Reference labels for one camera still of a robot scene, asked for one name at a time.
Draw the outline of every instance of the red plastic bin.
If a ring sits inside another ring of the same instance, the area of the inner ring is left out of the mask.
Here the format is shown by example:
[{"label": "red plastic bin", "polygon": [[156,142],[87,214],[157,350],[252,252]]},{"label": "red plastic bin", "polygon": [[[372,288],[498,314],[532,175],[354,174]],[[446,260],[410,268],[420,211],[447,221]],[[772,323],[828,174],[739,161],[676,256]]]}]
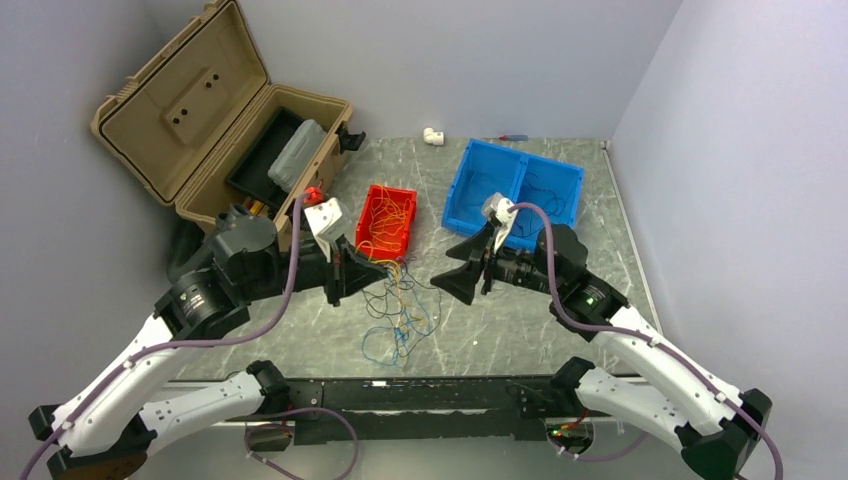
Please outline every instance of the red plastic bin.
[{"label": "red plastic bin", "polygon": [[409,248],[417,198],[412,190],[371,185],[356,225],[356,248],[380,260],[403,257]]}]

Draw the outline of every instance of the divided blue bin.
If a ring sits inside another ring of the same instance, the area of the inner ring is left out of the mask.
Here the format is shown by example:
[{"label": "divided blue bin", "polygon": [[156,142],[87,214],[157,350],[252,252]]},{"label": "divided blue bin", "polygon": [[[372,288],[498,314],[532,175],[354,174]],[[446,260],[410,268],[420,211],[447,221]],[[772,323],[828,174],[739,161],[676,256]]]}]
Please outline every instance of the divided blue bin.
[{"label": "divided blue bin", "polygon": [[[580,167],[472,139],[448,191],[442,226],[464,235],[477,233],[486,222],[483,203],[501,192],[515,203],[542,207],[553,223],[573,227],[582,184]],[[505,243],[533,250],[541,229],[538,215],[522,210]]]}]

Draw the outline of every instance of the tan toolbox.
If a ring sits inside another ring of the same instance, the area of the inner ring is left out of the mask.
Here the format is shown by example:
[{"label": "tan toolbox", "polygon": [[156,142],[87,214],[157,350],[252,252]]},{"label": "tan toolbox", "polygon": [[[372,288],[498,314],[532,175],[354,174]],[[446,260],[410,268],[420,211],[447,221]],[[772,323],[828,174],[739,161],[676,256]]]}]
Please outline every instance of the tan toolbox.
[{"label": "tan toolbox", "polygon": [[287,250],[286,212],[294,193],[332,184],[347,157],[353,107],[340,98],[269,84],[235,0],[207,4],[107,98],[91,130],[159,202],[209,232],[219,213],[247,199],[227,177],[280,107],[328,132],[274,218],[280,248]]}]

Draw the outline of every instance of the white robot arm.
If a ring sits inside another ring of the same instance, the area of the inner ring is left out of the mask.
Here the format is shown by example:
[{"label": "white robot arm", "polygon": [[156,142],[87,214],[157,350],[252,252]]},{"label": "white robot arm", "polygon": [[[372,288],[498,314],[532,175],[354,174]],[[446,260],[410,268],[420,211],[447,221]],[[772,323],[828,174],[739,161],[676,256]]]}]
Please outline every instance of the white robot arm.
[{"label": "white robot arm", "polygon": [[[298,233],[301,202],[294,211]],[[313,238],[299,242],[296,234],[292,250],[281,253],[273,222],[240,205],[231,207],[187,262],[190,269],[109,366],[68,402],[30,414],[36,438],[60,447],[47,462],[54,478],[125,478],[149,455],[202,428],[291,406],[285,379],[268,361],[179,398],[148,399],[203,348],[243,343],[270,330],[273,321],[245,337],[223,339],[249,320],[251,302],[279,295],[284,285],[284,305],[291,293],[315,287],[323,287],[327,301],[338,305],[340,298],[385,278],[383,268],[351,253],[342,228],[350,220],[335,199],[305,213],[316,218],[310,223]]]},{"label": "white robot arm", "polygon": [[[546,223],[533,252],[504,247],[519,208]],[[482,293],[497,281],[553,296],[558,323],[629,364],[651,387],[618,381],[591,362],[573,357],[551,383],[559,400],[606,412],[632,423],[680,451],[707,480],[731,480],[764,434],[771,400],[745,392],[710,373],[657,332],[627,299],[586,269],[587,249],[567,225],[550,225],[531,204],[513,205],[500,194],[483,207],[480,232],[447,251],[466,263],[430,283],[471,304],[482,276]],[[766,440],[772,449],[770,439]]]}]

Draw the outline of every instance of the white wall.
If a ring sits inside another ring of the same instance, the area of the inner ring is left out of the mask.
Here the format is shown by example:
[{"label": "white wall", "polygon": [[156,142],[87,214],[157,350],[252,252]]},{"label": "white wall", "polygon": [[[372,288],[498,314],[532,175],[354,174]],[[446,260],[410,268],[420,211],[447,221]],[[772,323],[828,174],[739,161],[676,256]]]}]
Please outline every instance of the white wall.
[{"label": "white wall", "polygon": [[[204,0],[145,0],[173,36]],[[609,138],[681,0],[243,0],[273,81],[373,137]]]},{"label": "white wall", "polygon": [[846,25],[845,2],[688,0],[613,138],[664,327],[771,395],[787,479],[848,468]]},{"label": "white wall", "polygon": [[167,286],[172,214],[88,127],[163,43],[137,1],[0,2],[0,478],[38,445],[29,412],[88,384]]}]

